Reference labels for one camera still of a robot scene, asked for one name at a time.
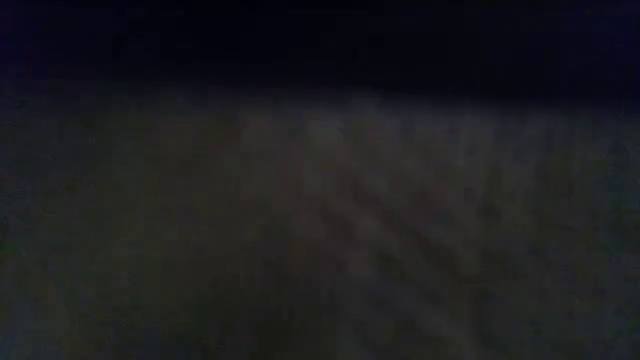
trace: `dark background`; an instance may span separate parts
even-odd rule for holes
[[[115,79],[635,100],[640,6],[602,3],[5,6],[0,59],[4,78],[18,82]]]

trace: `dark sky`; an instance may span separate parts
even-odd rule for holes
[[[0,16],[0,59],[11,78],[640,94],[633,3],[233,11],[130,3],[14,7]]]

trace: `textured surface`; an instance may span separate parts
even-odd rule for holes
[[[602,359],[637,331],[625,119],[185,103],[99,114],[95,164],[8,192],[6,358]]]

